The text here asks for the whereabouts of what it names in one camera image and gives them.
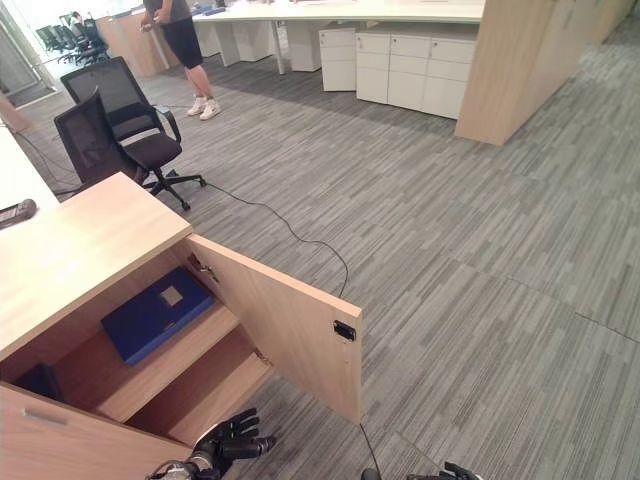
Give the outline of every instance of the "drawer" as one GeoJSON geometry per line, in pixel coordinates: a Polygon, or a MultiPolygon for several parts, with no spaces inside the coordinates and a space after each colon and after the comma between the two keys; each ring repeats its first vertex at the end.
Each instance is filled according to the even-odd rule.
{"type": "Polygon", "coordinates": [[[355,29],[320,30],[321,47],[353,47],[356,44],[355,29]]]}
{"type": "Polygon", "coordinates": [[[422,95],[424,92],[424,75],[413,73],[389,72],[389,105],[422,110],[422,95]]]}
{"type": "Polygon", "coordinates": [[[389,72],[372,68],[358,68],[356,97],[370,102],[387,103],[389,72]]]}
{"type": "Polygon", "coordinates": [[[466,82],[427,77],[422,97],[422,111],[457,119],[466,88],[466,82]]]}
{"type": "Polygon", "coordinates": [[[476,44],[473,42],[452,42],[434,38],[431,41],[431,58],[446,62],[471,63],[476,44]]]}
{"type": "Polygon", "coordinates": [[[389,53],[390,35],[357,33],[356,34],[356,50],[359,52],[372,53],[389,53]]]}
{"type": "Polygon", "coordinates": [[[427,59],[416,57],[403,57],[391,55],[389,58],[389,70],[392,72],[413,73],[416,75],[427,74],[427,59]]]}
{"type": "Polygon", "coordinates": [[[391,35],[391,53],[395,55],[428,58],[430,46],[428,37],[391,35]]]}
{"type": "Polygon", "coordinates": [[[322,85],[325,92],[346,92],[356,89],[356,62],[322,63],[322,85]]]}
{"type": "Polygon", "coordinates": [[[320,48],[320,57],[322,58],[322,63],[336,60],[352,60],[355,64],[356,49],[353,45],[350,47],[322,47],[320,48]]]}
{"type": "Polygon", "coordinates": [[[471,70],[470,63],[443,62],[442,60],[431,59],[427,68],[427,75],[466,82],[469,78],[469,70],[471,70]]]}
{"type": "Polygon", "coordinates": [[[358,68],[375,68],[385,72],[389,71],[389,55],[358,52],[356,59],[358,68]]]}

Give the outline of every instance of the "floor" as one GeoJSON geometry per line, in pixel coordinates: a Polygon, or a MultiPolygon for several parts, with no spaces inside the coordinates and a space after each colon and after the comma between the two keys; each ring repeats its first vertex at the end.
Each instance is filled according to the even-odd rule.
{"type": "MultiPolygon", "coordinates": [[[[180,117],[180,172],[269,203],[345,257],[344,297],[365,312],[363,423],[385,480],[445,459],[486,480],[640,478],[640,20],[590,48],[502,148],[323,93],[319,72],[279,77],[273,59],[207,69],[224,108],[210,122],[183,118],[179,70],[143,89],[180,117]]],[[[25,110],[50,171],[25,149],[54,188],[76,182],[52,122],[70,104],[25,110]]],[[[268,212],[180,191],[199,233],[339,289],[330,252],[268,212]]],[[[357,426],[285,380],[250,403],[280,442],[233,476],[356,479],[372,466],[357,426]]]]}

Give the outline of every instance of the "white sneaker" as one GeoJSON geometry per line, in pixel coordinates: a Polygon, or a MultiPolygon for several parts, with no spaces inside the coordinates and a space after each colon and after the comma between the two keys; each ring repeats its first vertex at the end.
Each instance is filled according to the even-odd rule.
{"type": "Polygon", "coordinates": [[[200,120],[209,120],[210,118],[215,117],[222,111],[218,102],[215,99],[207,100],[202,115],[200,115],[200,120]]]}
{"type": "Polygon", "coordinates": [[[204,106],[207,103],[207,99],[205,97],[196,97],[196,101],[189,110],[187,110],[187,115],[190,117],[194,117],[196,115],[200,115],[204,111],[204,106]]]}

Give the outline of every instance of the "robotic hand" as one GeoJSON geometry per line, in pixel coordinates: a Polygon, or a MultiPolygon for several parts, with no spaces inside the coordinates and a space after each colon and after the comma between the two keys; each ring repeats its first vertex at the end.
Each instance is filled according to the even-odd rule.
{"type": "Polygon", "coordinates": [[[256,414],[252,408],[219,423],[200,437],[188,459],[163,463],[147,480],[220,480],[234,460],[267,453],[276,438],[258,437],[259,430],[253,428],[260,423],[256,414]]]}
{"type": "MultiPolygon", "coordinates": [[[[407,475],[407,480],[482,480],[480,475],[476,475],[471,470],[460,467],[455,463],[444,462],[444,470],[438,475],[407,475]]],[[[361,480],[381,480],[378,472],[372,468],[367,468],[362,472],[361,480]]]]}

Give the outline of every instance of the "wooden cabinet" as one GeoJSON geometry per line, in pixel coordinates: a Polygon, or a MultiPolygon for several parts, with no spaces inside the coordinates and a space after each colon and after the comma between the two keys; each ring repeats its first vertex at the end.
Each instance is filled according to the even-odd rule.
{"type": "Polygon", "coordinates": [[[185,457],[276,371],[359,422],[361,310],[193,234],[122,174],[7,232],[0,248],[11,279],[0,294],[7,478],[80,480],[108,465],[142,478],[185,457]],[[180,265],[217,303],[127,367],[100,319],[180,265]],[[338,335],[336,321],[355,339],[338,335]],[[11,385],[41,362],[67,404],[11,385]]]}

